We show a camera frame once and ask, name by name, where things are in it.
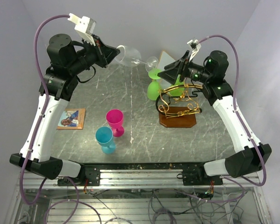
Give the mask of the green wine glass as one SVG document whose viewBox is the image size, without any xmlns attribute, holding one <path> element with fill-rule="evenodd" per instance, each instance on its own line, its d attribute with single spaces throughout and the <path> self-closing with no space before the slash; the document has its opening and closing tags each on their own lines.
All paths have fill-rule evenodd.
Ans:
<svg viewBox="0 0 280 224">
<path fill-rule="evenodd" d="M 158 73 L 161 72 L 160 69 L 152 69 L 151 71 L 148 72 L 148 76 L 152 79 L 152 82 L 149 84 L 147 88 L 147 97 L 150 100 L 156 100 L 157 97 L 159 96 L 159 89 L 160 89 L 160 84 L 158 80 L 160 77 L 158 76 Z"/>
<path fill-rule="evenodd" d="M 176 80 L 176 82 L 175 82 L 175 85 L 182 85 L 182 86 L 184 86 L 184 82 L 183 82 L 183 81 L 182 81 L 182 82 L 180 81 L 180 75 L 178 75 L 177 80 Z M 169 94 L 170 94 L 171 96 L 179 97 L 179 96 L 182 95 L 183 91 L 184 91 L 184 87 L 181 87 L 181 88 L 177 88 L 177 89 L 171 90 L 171 91 L 169 92 Z"/>
</svg>

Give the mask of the clear glass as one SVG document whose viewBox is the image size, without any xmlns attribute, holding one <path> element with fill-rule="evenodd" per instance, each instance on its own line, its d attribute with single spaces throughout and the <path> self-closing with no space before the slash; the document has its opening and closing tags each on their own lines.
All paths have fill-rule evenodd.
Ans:
<svg viewBox="0 0 280 224">
<path fill-rule="evenodd" d="M 155 56 L 143 60 L 140 52 L 135 48 L 119 45 L 117 49 L 120 53 L 115 57 L 115 61 L 123 66 L 133 68 L 142 63 L 145 65 L 146 71 L 150 72 L 156 69 L 159 64 L 159 60 Z"/>
</svg>

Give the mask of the gold wire glass rack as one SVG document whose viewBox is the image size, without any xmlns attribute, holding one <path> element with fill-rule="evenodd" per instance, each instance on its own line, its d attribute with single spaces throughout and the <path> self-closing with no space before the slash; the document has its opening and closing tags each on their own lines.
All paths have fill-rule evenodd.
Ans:
<svg viewBox="0 0 280 224">
<path fill-rule="evenodd" d="M 184 87 L 181 96 L 171 96 L 171 90 Z M 159 90 L 155 107 L 159 114 L 159 122 L 167 128 L 190 128 L 196 124 L 196 114 L 202 113 L 198 103 L 198 93 L 202 92 L 200 84 L 173 85 Z"/>
</svg>

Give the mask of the pink wine glass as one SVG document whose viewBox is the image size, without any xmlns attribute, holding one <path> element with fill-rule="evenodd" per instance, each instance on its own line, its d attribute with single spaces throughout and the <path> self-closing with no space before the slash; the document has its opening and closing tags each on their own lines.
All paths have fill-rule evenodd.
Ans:
<svg viewBox="0 0 280 224">
<path fill-rule="evenodd" d="M 112 129 L 114 137 L 121 137 L 124 134 L 124 114 L 119 109 L 112 109 L 106 114 L 106 120 Z"/>
</svg>

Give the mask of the blue wine glass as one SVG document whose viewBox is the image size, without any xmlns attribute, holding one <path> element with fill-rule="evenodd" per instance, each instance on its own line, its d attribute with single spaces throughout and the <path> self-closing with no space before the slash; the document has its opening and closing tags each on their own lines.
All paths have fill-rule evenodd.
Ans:
<svg viewBox="0 0 280 224">
<path fill-rule="evenodd" d="M 96 141 L 101 146 L 103 153 L 105 154 L 112 154 L 116 149 L 116 145 L 113 139 L 113 132 L 112 129 L 103 126 L 100 127 L 95 134 Z"/>
</svg>

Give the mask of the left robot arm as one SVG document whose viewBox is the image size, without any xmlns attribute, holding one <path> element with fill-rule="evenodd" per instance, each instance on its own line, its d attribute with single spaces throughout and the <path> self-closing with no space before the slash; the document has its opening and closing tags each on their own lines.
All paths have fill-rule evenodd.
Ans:
<svg viewBox="0 0 280 224">
<path fill-rule="evenodd" d="M 47 47 L 50 66 L 44 76 L 46 86 L 39 89 L 37 114 L 28 139 L 19 153 L 10 156 L 11 164 L 51 180 L 64 176 L 75 185 L 85 182 L 83 164 L 54 158 L 51 149 L 58 121 L 79 83 L 78 74 L 93 65 L 105 68 L 120 54 L 119 49 L 105 45 L 98 36 L 92 37 L 93 45 L 85 40 L 73 41 L 67 34 L 50 38 Z"/>
</svg>

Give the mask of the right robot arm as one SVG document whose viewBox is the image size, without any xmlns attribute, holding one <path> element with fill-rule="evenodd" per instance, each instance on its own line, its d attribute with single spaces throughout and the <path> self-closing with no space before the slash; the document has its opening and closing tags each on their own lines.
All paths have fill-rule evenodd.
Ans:
<svg viewBox="0 0 280 224">
<path fill-rule="evenodd" d="M 158 73 L 158 77 L 170 84 L 185 78 L 202 83 L 204 97 L 218 113 L 231 137 L 235 153 L 225 159 L 206 162 L 204 169 L 197 172 L 196 179 L 203 185 L 216 175 L 237 178 L 262 171 L 272 152 L 270 145 L 263 144 L 256 137 L 243 117 L 235 91 L 224 78 L 228 66 L 228 56 L 220 50 L 212 51 L 203 65 L 193 63 L 189 51 L 186 51 L 182 58 L 166 65 Z"/>
</svg>

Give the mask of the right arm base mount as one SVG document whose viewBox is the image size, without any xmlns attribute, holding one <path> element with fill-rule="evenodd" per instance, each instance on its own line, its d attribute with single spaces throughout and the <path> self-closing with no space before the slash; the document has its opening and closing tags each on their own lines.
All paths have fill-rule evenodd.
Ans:
<svg viewBox="0 0 280 224">
<path fill-rule="evenodd" d="M 184 186 L 210 186 L 223 185 L 223 181 L 219 175 L 208 176 L 204 169 L 203 163 L 186 162 L 180 163 L 180 169 L 182 170 L 176 177 L 182 180 Z"/>
</svg>

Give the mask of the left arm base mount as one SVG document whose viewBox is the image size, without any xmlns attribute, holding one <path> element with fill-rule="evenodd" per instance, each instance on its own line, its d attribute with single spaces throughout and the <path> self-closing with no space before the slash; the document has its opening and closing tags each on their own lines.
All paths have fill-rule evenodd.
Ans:
<svg viewBox="0 0 280 224">
<path fill-rule="evenodd" d="M 71 186 L 71 179 L 77 186 L 98 186 L 100 184 L 100 171 L 96 167 L 72 161 L 61 160 L 53 167 L 58 186 Z"/>
</svg>

